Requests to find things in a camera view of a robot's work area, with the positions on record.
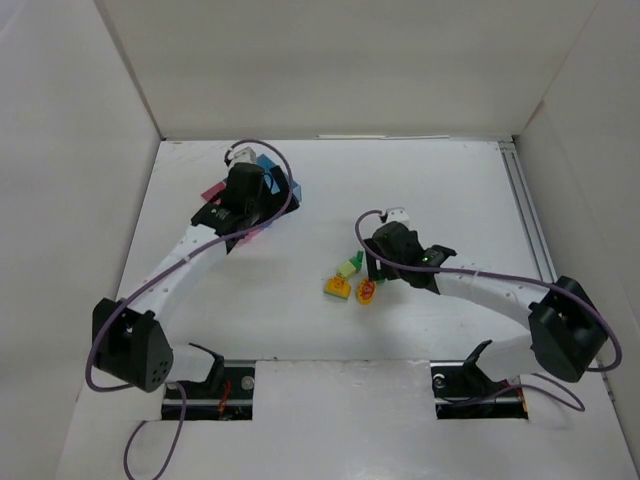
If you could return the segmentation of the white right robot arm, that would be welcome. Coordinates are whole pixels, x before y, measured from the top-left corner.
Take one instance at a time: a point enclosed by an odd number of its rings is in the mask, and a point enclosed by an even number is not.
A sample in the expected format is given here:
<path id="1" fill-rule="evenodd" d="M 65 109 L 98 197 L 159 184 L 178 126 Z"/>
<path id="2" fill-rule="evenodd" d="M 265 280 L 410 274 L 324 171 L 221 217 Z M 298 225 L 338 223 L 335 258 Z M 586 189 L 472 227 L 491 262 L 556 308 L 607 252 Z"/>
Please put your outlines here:
<path id="1" fill-rule="evenodd" d="M 387 260 L 382 275 L 414 288 L 469 301 L 527 330 L 505 341 L 483 341 L 472 362 L 493 382 L 545 371 L 578 382 L 609 335 L 589 313 L 581 285 L 561 277 L 550 285 L 488 278 L 477 263 L 441 245 L 423 247 L 417 232 L 392 221 L 365 244 Z"/>

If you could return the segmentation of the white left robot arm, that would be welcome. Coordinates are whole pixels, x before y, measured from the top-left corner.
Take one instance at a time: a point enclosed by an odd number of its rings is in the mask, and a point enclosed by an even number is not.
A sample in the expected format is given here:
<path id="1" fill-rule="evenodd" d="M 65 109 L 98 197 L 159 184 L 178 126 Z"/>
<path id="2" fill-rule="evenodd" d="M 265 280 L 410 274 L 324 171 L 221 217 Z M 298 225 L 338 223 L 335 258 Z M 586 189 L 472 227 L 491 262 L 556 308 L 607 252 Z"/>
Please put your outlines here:
<path id="1" fill-rule="evenodd" d="M 104 298 L 92 312 L 92 346 L 85 381 L 101 391 L 94 370 L 119 380 L 119 389 L 153 392 L 167 383 L 213 388 L 223 358 L 196 343 L 174 346 L 167 331 L 177 307 L 204 275 L 246 236 L 298 206 L 287 163 L 265 168 L 232 160 L 224 188 L 190 219 L 153 273 L 127 297 Z"/>

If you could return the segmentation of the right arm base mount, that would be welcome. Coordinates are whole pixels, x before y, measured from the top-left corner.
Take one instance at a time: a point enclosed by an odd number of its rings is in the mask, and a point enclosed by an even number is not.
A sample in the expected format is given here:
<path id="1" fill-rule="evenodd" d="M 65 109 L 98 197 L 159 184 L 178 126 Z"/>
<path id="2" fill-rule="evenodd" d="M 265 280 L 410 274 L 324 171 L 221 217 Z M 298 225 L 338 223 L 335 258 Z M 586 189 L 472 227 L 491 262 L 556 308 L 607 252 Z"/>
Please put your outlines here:
<path id="1" fill-rule="evenodd" d="M 490 380 L 477 366 L 481 354 L 491 343 L 491 340 L 480 343 L 463 360 L 430 362 L 438 420 L 528 419 L 521 390 L 510 390 L 488 398 L 508 386 L 506 380 Z"/>

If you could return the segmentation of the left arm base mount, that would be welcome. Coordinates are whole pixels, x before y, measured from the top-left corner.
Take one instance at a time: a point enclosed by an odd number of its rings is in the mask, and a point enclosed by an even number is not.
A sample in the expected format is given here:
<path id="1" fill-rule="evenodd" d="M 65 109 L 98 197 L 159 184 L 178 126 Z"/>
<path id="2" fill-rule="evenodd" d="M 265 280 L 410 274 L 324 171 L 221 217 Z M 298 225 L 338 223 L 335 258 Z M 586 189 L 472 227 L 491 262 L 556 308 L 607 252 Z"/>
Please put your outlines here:
<path id="1" fill-rule="evenodd" d="M 227 360 L 203 346 L 174 348 L 161 404 L 163 420 L 249 421 L 253 417 L 256 363 Z"/>

